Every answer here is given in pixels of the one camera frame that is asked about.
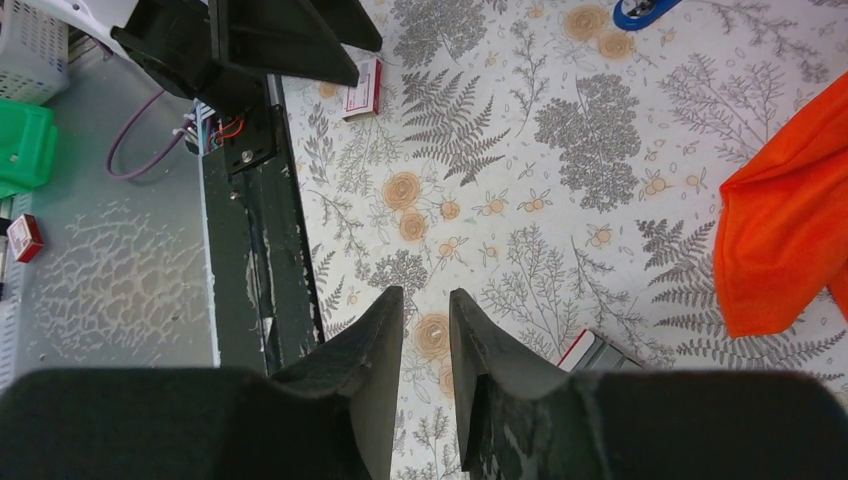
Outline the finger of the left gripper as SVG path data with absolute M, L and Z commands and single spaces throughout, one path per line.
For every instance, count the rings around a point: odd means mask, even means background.
M 359 70 L 308 1 L 210 1 L 212 57 L 255 75 L 355 86 Z
M 323 21 L 345 45 L 379 52 L 383 37 L 359 0 L 311 0 Z

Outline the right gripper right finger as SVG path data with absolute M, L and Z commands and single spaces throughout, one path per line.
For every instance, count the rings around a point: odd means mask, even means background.
M 450 295 L 463 471 L 473 479 L 843 479 L 847 415 L 797 372 L 565 372 Z

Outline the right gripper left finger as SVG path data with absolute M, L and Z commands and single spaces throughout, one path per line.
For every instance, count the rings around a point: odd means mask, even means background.
M 5 479 L 387 479 L 404 293 L 266 376 L 240 368 L 33 371 L 1 398 Z

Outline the blue stapler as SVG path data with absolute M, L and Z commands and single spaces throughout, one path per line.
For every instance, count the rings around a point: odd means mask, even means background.
M 613 7 L 612 20 L 624 31 L 643 30 L 680 2 L 681 0 L 619 0 Z

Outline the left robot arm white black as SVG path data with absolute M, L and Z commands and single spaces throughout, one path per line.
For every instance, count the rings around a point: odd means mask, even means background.
M 269 75 L 353 86 L 349 46 L 383 38 L 358 1 L 35 1 L 135 62 L 175 96 L 219 111 L 253 103 Z

